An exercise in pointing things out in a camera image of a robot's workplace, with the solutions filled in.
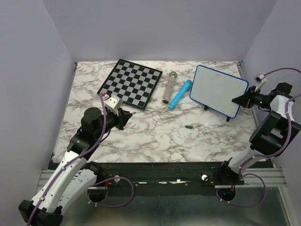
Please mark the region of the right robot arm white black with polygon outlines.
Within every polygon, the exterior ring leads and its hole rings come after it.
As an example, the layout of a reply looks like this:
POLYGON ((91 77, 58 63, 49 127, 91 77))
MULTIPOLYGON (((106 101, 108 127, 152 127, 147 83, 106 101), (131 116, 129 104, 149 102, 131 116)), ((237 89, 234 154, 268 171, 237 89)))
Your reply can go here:
POLYGON ((244 108, 254 105, 269 110, 249 138, 250 146, 242 153, 224 161, 216 173, 217 181, 223 185, 236 183, 246 169, 256 162, 278 157, 300 132, 301 126, 292 117, 294 100, 290 96, 292 86, 286 82, 277 84, 269 94, 263 95, 255 86, 232 102, 244 108))

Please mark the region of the blue framed whiteboard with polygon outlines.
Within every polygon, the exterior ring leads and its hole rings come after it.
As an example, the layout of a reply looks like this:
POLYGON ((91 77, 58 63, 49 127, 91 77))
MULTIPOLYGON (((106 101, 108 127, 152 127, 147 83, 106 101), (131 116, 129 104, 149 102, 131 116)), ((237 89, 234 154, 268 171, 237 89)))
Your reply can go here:
POLYGON ((232 102, 232 99, 245 94, 248 87, 249 82, 240 77, 198 65, 190 89, 190 99, 233 119, 240 105, 232 102))

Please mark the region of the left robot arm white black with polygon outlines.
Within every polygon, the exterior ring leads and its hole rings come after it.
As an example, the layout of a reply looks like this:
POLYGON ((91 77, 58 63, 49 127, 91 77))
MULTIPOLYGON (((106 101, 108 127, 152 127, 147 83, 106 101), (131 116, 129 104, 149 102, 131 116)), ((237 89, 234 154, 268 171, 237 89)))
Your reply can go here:
POLYGON ((112 113, 92 107, 84 112, 80 128, 48 182, 31 200, 23 200, 18 207, 29 226, 60 225, 65 212, 89 186, 104 182, 101 171, 85 165, 104 134, 114 127, 122 130, 131 117, 132 113, 122 109, 112 113))

